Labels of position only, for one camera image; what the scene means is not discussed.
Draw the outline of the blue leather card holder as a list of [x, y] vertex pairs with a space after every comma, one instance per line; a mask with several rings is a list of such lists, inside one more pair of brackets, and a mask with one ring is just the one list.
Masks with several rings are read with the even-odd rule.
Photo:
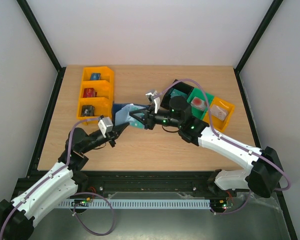
[[147, 105], [133, 104], [133, 103], [114, 103], [112, 105], [112, 116], [114, 125], [129, 123], [130, 126], [144, 129], [145, 126], [130, 116], [131, 111], [136, 111], [146, 108]]

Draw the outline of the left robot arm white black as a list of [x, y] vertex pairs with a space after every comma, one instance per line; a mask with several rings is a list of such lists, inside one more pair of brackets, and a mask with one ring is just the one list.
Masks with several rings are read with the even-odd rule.
[[65, 150], [53, 167], [29, 189], [11, 201], [0, 202], [0, 240], [27, 240], [35, 227], [57, 205], [74, 195], [86, 195], [88, 177], [81, 171], [88, 161], [86, 153], [116, 139], [129, 123], [114, 126], [106, 117], [99, 129], [87, 134], [74, 125], [65, 142]]

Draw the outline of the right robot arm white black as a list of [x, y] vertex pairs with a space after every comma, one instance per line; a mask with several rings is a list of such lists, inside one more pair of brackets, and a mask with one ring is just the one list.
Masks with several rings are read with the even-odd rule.
[[193, 116], [191, 105], [182, 96], [173, 97], [168, 110], [159, 109], [153, 103], [129, 115], [147, 130], [155, 125], [175, 127], [185, 142], [210, 149], [238, 164], [241, 170], [216, 170], [212, 174], [208, 191], [214, 196], [230, 189], [246, 189], [269, 198], [283, 176], [279, 156], [273, 148], [261, 149], [223, 136], [207, 122]]

